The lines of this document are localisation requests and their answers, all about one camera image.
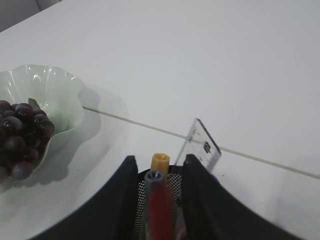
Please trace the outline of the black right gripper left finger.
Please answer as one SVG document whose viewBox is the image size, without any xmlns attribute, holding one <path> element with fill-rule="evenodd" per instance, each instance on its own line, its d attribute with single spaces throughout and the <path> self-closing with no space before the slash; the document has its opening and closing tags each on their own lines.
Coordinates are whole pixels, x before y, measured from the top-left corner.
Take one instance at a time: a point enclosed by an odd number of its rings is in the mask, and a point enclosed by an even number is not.
<svg viewBox="0 0 320 240">
<path fill-rule="evenodd" d="M 138 167 L 129 155 L 92 198 L 35 239 L 130 240 L 137 204 Z"/>
</svg>

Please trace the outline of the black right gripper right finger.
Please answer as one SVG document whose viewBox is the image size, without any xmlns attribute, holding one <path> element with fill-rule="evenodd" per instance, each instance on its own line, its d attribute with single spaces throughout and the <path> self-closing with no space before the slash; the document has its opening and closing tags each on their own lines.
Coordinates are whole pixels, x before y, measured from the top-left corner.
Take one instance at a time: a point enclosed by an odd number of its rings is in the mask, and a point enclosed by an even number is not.
<svg viewBox="0 0 320 240">
<path fill-rule="evenodd" d="M 193 154 L 182 167 L 181 201 L 194 240 L 297 240 L 232 196 Z"/>
</svg>

